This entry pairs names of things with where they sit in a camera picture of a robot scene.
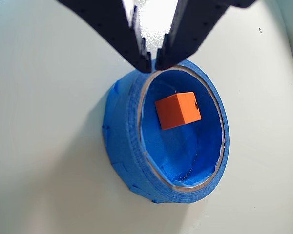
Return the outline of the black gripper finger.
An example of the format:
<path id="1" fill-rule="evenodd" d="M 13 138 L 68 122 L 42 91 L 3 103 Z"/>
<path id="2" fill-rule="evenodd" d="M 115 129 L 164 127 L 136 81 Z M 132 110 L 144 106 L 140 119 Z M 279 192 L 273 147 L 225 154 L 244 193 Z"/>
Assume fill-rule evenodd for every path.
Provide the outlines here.
<path id="1" fill-rule="evenodd" d="M 142 37 L 138 6 L 132 0 L 61 0 L 142 73 L 152 71 L 151 53 Z"/>
<path id="2" fill-rule="evenodd" d="M 170 31 L 158 49 L 155 69 L 165 70 L 193 55 L 230 6 L 247 8 L 253 0 L 180 0 Z"/>

